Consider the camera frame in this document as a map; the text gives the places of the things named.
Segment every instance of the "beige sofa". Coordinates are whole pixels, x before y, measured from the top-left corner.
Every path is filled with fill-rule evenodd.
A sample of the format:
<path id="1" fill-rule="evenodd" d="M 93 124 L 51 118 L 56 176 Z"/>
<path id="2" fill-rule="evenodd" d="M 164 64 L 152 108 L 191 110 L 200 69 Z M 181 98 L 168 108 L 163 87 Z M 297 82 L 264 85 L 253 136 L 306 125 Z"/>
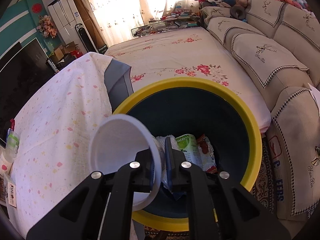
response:
<path id="1" fill-rule="evenodd" d="M 207 30 L 246 70 L 271 112 L 266 136 L 276 214 L 294 237 L 320 198 L 320 117 L 308 85 L 320 88 L 320 24 L 276 0 L 249 0 L 247 23 L 210 10 Z"/>

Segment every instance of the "cardboard box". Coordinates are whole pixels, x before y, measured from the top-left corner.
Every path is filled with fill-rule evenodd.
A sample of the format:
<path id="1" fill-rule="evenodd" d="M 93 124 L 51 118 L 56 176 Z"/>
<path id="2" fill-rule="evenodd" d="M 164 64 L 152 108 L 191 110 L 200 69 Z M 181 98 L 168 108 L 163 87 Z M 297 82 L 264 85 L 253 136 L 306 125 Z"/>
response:
<path id="1" fill-rule="evenodd" d="M 54 54 L 50 56 L 50 59 L 52 59 L 53 63 L 57 64 L 64 56 L 63 52 L 63 46 L 60 45 L 54 50 Z"/>
<path id="2" fill-rule="evenodd" d="M 70 53 L 71 51 L 76 50 L 76 45 L 74 41 L 68 43 L 64 48 L 62 48 L 63 55 Z"/>

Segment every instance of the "tv screen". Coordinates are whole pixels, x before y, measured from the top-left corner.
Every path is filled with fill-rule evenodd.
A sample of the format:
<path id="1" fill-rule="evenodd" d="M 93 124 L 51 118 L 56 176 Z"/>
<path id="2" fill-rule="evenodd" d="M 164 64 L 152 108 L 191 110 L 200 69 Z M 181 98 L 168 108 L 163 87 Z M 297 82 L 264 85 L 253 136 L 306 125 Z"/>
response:
<path id="1" fill-rule="evenodd" d="M 4 147 L 10 119 L 54 76 L 48 57 L 35 38 L 0 69 L 0 144 Z"/>

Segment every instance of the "metal bolt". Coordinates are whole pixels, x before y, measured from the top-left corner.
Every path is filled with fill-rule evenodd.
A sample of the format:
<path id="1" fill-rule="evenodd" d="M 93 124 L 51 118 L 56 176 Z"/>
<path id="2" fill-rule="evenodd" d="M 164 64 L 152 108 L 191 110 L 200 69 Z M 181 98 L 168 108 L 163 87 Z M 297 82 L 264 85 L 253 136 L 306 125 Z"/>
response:
<path id="1" fill-rule="evenodd" d="M 132 162 L 132 163 L 130 163 L 130 167 L 133 168 L 133 169 L 136 169 L 136 168 L 140 167 L 140 163 Z"/>
<path id="2" fill-rule="evenodd" d="M 222 171 L 219 173 L 219 176 L 222 178 L 222 179 L 228 179 L 230 177 L 230 174 L 227 173 L 226 171 Z"/>
<path id="3" fill-rule="evenodd" d="M 187 168 L 191 167 L 191 163 L 190 162 L 183 162 L 183 163 L 181 163 L 181 166 L 187 169 Z"/>
<path id="4" fill-rule="evenodd" d="M 91 173 L 91 178 L 99 179 L 101 177 L 101 175 L 102 175 L 101 172 L 95 171 L 95 172 Z"/>

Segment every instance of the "white plastic container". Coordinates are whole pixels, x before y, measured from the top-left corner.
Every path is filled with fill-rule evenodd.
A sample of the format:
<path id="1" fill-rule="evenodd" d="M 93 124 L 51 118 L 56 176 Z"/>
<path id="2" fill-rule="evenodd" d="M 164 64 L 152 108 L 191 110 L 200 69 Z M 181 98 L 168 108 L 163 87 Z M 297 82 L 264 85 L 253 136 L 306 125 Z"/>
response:
<path id="1" fill-rule="evenodd" d="M 16 154 L 13 150 L 6 148 L 0 155 L 0 175 L 9 174 Z"/>
<path id="2" fill-rule="evenodd" d="M 136 118 L 115 114 L 102 121 L 89 145 L 89 163 L 91 172 L 103 174 L 118 169 L 134 161 L 137 152 L 150 148 L 155 164 L 154 184 L 150 193 L 135 192 L 132 210 L 148 206 L 156 197 L 162 173 L 162 162 L 154 137 Z"/>

